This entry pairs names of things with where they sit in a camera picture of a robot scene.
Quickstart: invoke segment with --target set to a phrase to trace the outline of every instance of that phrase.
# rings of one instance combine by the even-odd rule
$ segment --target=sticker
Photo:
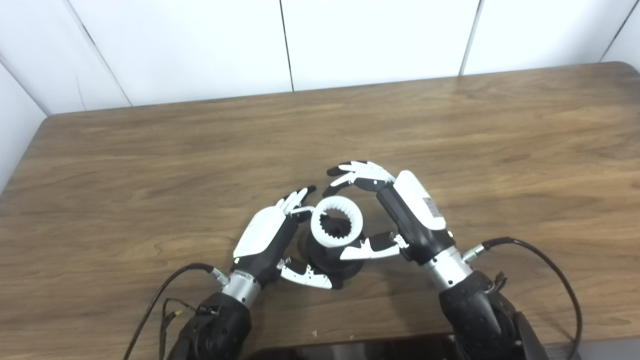
[[[429,208],[429,211],[431,212],[431,216],[432,217],[435,217],[435,218],[441,218],[442,217],[442,213],[438,209],[438,206],[436,206],[436,203],[433,202],[432,198],[423,197],[422,200],[424,201],[425,204],[427,204],[427,208]]]

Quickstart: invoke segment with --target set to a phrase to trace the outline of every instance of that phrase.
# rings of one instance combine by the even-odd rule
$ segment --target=panel seam
[[[604,60],[604,57],[607,55],[607,53],[609,52],[609,49],[611,48],[613,43],[618,38],[618,35],[620,35],[620,31],[622,31],[622,28],[625,27],[625,24],[629,20],[629,17],[631,17],[631,14],[633,14],[633,12],[636,9],[636,6],[638,5],[638,3],[640,3],[640,0],[636,0],[636,3],[633,5],[633,7],[631,7],[631,11],[629,11],[629,13],[627,14],[627,17],[625,17],[625,20],[622,22],[622,25],[620,25],[620,27],[618,28],[618,31],[613,36],[613,39],[611,39],[611,42],[609,43],[609,46],[607,46],[607,48],[605,49],[604,53],[602,53],[602,56],[600,57],[600,61],[598,61],[599,63],[601,63],[602,60]]]
[[[295,92],[296,89],[293,87],[293,73],[291,72],[291,57],[289,56],[289,43],[287,41],[287,28],[284,24],[284,11],[282,10],[282,0],[280,1],[280,16],[282,18],[282,32],[284,33],[284,47],[287,51],[287,63],[289,64],[289,79],[291,80],[291,92]]]
[[[460,63],[460,71],[458,71],[458,76],[462,76],[465,74],[465,69],[467,68],[467,59],[469,57],[469,54],[471,53],[471,47],[473,46],[474,38],[476,37],[476,29],[478,23],[480,22],[480,15],[482,14],[483,6],[484,0],[479,0],[476,10],[476,16],[474,17],[474,23],[471,25],[471,31],[469,31],[469,39],[467,40],[465,54],[462,56],[462,62]]]

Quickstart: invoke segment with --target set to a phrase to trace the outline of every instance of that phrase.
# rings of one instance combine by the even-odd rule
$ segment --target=wooden table
[[[0,357],[118,359],[171,272],[228,269],[256,211],[324,189],[325,169],[355,159],[414,171],[461,249],[507,234],[539,246],[575,288],[585,339],[637,336],[639,118],[640,77],[622,63],[55,115],[0,197]],[[373,194],[344,194],[367,234],[390,229]],[[497,249],[475,266],[506,272],[545,343],[569,340],[573,309],[539,259]],[[166,295],[216,289],[195,273]],[[401,258],[368,262],[340,291],[279,281],[252,318],[245,354],[450,329]],[[156,311],[134,358],[156,356],[158,324]]]

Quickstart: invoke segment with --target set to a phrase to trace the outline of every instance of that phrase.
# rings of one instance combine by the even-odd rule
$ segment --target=robotic hand
[[[328,254],[343,261],[402,254],[422,266],[439,290],[440,306],[464,359],[548,359],[524,315],[500,294],[504,274],[492,281],[469,266],[484,247],[460,254],[440,210],[410,171],[401,171],[394,178],[370,161],[351,161],[327,170],[327,175],[341,177],[323,197],[352,184],[376,192],[397,225],[397,234],[371,236]]]
[[[211,272],[223,285],[222,290],[196,308],[168,359],[237,358],[251,331],[249,308],[260,290],[280,277],[317,288],[342,288],[340,279],[322,274],[300,260],[282,259],[298,224],[310,218],[313,208],[301,205],[315,189],[309,186],[292,192],[253,216],[234,249],[231,275],[227,277],[217,269]]]

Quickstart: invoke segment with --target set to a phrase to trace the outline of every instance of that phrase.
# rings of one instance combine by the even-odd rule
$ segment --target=wire
[[[164,359],[164,352],[166,351],[166,330],[167,328],[169,328],[169,324],[171,323],[171,321],[173,321],[173,319],[175,319],[176,317],[178,317],[178,315],[180,315],[180,312],[172,312],[169,315],[166,314],[166,305],[169,303],[169,301],[174,301],[174,302],[179,302],[182,306],[186,307],[187,309],[193,311],[194,313],[196,312],[196,308],[187,304],[186,302],[180,300],[180,299],[176,299],[174,297],[168,297],[164,300],[163,304],[162,304],[162,318],[161,318],[161,322],[160,322],[160,338],[159,338],[159,350],[158,350],[158,358],[160,360]]]
[[[164,300],[163,304],[162,304],[162,317],[164,318],[166,316],[166,305],[167,303],[169,303],[169,301],[174,301],[174,302],[179,302],[180,305],[186,307],[187,309],[193,311],[194,313],[196,312],[196,308],[187,304],[186,302],[180,300],[180,299],[176,299],[175,297],[168,297]]]
[[[531,245],[530,243],[527,243],[522,240],[514,239],[514,238],[509,238],[509,237],[487,240],[482,243],[482,245],[486,250],[489,250],[494,246],[504,245],[504,244],[519,245],[534,252],[536,255],[538,255],[542,260],[544,260],[547,263],[547,265],[556,273],[556,275],[558,275],[558,277],[560,278],[560,281],[562,281],[562,284],[564,285],[566,292],[569,294],[569,297],[571,298],[571,302],[575,310],[575,326],[576,326],[575,339],[573,341],[573,347],[569,352],[569,356],[567,357],[567,360],[573,359],[573,357],[576,355],[578,351],[578,346],[580,346],[580,340],[582,339],[582,310],[580,309],[578,298],[575,296],[575,292],[573,292],[571,284],[569,284],[569,280],[567,280],[566,276],[564,276],[564,274],[562,273],[562,270],[560,270],[560,268],[548,256],[546,256],[542,251],[538,250],[538,248]]]
[[[129,356],[131,356],[131,352],[133,351],[133,347],[136,345],[136,341],[138,340],[138,337],[142,332],[142,328],[145,326],[145,323],[149,319],[149,315],[151,315],[151,311],[153,311],[154,306],[156,306],[158,299],[160,299],[160,295],[162,295],[162,292],[166,289],[166,287],[169,286],[169,284],[180,274],[187,272],[189,270],[205,270],[206,272],[210,273],[213,271],[213,269],[214,267],[208,264],[193,263],[187,266],[183,266],[182,268],[176,270],[176,272],[171,274],[171,276],[169,276],[167,280],[165,280],[164,283],[160,285],[160,288],[158,288],[158,290],[156,291],[156,294],[154,294],[154,296],[151,298],[151,302],[149,303],[149,306],[147,307],[145,314],[142,316],[142,319],[140,320],[140,323],[138,324],[136,331],[133,333],[131,342],[129,342],[129,346],[127,347],[127,351],[124,353],[124,357],[122,358],[122,360],[129,360]]]

